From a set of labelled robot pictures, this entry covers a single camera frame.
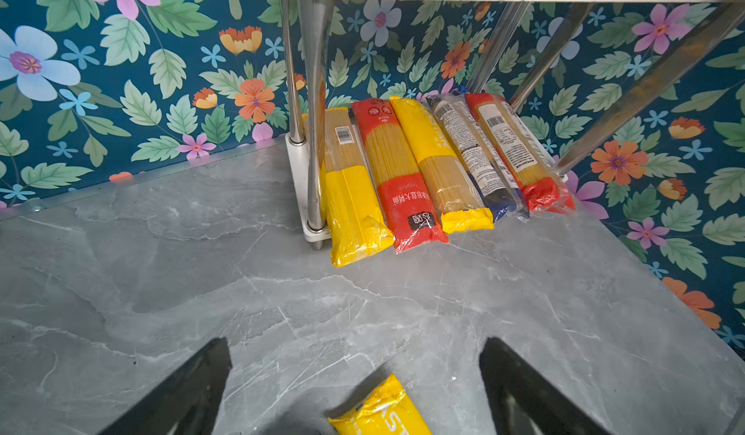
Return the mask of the narrow yellow spaghetti pack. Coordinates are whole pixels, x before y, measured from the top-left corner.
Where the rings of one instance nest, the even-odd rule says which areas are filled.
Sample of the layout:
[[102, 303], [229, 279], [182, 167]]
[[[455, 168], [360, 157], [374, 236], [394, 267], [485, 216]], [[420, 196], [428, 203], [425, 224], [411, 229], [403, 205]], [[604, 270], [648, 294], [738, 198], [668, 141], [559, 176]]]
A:
[[494, 229], [486, 208], [442, 127], [427, 106], [391, 97], [391, 105], [416, 159], [447, 234]]

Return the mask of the white-label clear spaghetti pack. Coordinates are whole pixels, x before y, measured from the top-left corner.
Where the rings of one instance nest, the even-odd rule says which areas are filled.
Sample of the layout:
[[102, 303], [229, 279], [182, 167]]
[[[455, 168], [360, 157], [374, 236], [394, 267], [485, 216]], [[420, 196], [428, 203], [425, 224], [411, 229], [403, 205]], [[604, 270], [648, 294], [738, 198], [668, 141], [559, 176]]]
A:
[[495, 221], [507, 216], [525, 222], [530, 214], [518, 186], [498, 156], [479, 123], [473, 118], [463, 95], [428, 97], [435, 118], [457, 150], [467, 175]]

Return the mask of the wide yellow spaghetti pack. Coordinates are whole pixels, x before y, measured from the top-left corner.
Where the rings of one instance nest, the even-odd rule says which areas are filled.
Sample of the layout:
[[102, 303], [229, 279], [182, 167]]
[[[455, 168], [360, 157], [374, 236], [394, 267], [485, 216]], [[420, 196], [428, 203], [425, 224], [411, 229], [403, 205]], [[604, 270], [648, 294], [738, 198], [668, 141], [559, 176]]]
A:
[[325, 111], [322, 191], [332, 239], [331, 262], [344, 267], [394, 244], [346, 107]]

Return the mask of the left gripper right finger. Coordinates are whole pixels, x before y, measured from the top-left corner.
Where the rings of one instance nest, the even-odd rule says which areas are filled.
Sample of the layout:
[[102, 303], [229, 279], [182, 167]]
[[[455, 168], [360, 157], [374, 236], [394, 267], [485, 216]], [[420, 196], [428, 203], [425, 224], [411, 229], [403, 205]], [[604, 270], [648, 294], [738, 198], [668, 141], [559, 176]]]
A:
[[499, 434], [607, 433], [500, 338], [486, 340], [479, 370]]

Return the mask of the red-yellow labelled spaghetti pack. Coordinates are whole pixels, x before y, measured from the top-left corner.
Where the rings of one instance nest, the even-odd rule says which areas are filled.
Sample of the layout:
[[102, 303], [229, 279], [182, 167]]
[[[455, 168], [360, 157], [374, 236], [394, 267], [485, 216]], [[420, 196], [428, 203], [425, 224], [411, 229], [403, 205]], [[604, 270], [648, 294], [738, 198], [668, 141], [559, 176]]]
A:
[[467, 94], [466, 103], [508, 168], [531, 213], [570, 215], [575, 204], [562, 179], [543, 159], [530, 131], [503, 97]]

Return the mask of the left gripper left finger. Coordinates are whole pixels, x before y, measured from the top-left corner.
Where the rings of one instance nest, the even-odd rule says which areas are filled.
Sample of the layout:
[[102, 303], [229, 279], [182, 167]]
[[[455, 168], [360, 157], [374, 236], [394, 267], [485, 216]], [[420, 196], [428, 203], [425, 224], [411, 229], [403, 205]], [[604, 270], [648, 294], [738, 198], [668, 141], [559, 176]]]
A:
[[213, 338], [104, 434], [211, 434], [232, 362], [228, 341]]

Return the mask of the yellow Pastatime spaghetti pack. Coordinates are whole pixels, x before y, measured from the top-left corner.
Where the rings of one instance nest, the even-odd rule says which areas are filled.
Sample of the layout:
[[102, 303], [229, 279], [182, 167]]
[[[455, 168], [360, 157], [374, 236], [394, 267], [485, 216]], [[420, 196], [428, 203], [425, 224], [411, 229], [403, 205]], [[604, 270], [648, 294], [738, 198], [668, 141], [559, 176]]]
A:
[[432, 434], [395, 374], [344, 415], [328, 421], [338, 434]]

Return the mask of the red spaghetti pack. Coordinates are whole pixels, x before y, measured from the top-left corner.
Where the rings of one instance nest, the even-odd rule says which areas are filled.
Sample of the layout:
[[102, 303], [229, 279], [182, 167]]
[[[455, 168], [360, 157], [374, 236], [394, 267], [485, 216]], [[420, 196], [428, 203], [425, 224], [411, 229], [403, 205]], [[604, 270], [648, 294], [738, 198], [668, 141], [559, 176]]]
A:
[[391, 102], [365, 99], [352, 103], [351, 109], [395, 251], [446, 243], [448, 237]]

